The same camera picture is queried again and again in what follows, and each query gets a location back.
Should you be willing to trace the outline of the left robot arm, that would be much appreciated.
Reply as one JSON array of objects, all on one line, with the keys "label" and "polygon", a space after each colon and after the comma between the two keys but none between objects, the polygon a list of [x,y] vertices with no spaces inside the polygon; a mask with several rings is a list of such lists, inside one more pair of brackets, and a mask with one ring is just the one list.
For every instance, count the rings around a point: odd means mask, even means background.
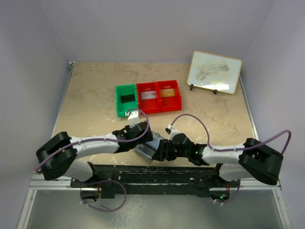
[{"label": "left robot arm", "polygon": [[47,181],[65,176],[93,187],[102,178],[92,162],[80,161],[82,157],[128,152],[152,140],[148,121],[100,137],[70,137],[67,132],[60,132],[37,150],[39,165],[35,172],[42,173]]}]

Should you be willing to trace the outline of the green bin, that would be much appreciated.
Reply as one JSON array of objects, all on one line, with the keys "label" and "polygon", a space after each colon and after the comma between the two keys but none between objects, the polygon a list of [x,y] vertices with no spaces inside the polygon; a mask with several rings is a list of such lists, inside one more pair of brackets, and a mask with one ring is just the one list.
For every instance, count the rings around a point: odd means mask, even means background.
[{"label": "green bin", "polygon": [[[121,103],[120,96],[134,94],[135,101],[130,103]],[[115,87],[116,111],[118,117],[125,117],[125,112],[131,108],[138,108],[138,96],[136,84],[118,85]]]}]

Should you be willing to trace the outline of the red bin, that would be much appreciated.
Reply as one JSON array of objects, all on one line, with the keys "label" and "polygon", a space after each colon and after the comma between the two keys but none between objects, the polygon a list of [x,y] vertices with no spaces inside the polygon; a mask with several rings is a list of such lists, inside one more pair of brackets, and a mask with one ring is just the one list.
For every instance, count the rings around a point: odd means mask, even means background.
[{"label": "red bin", "polygon": [[[146,114],[155,114],[161,112],[161,96],[157,82],[149,83],[137,83],[137,96],[138,96],[138,107]],[[156,99],[141,99],[141,92],[144,91],[156,91]]]},{"label": "red bin", "polygon": [[[157,81],[161,96],[161,112],[180,111],[182,109],[182,97],[180,94],[178,82],[176,80]],[[171,95],[163,95],[165,90],[171,92]]]}]

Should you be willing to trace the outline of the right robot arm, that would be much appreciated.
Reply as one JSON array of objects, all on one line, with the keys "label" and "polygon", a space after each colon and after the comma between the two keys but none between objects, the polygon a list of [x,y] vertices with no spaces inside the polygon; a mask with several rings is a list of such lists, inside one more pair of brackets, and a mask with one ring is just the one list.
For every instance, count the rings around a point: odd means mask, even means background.
[{"label": "right robot arm", "polygon": [[216,151],[207,144],[195,144],[179,133],[170,140],[160,140],[152,160],[173,161],[184,157],[196,166],[220,164],[219,171],[212,174],[212,182],[218,187],[229,181],[252,177],[267,185],[277,184],[284,158],[281,153],[254,138],[248,138],[237,147],[241,150],[221,148]]}]

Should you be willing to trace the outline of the grey leather card holder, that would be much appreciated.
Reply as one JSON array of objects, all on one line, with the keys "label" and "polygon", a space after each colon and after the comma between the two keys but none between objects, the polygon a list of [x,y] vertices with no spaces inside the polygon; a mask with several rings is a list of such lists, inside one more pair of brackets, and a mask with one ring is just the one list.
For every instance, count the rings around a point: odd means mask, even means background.
[{"label": "grey leather card holder", "polygon": [[153,140],[150,142],[146,142],[144,144],[137,145],[134,149],[134,152],[140,156],[142,159],[145,159],[148,162],[152,162],[152,156],[156,153],[160,140],[163,140],[159,133],[152,132]]}]

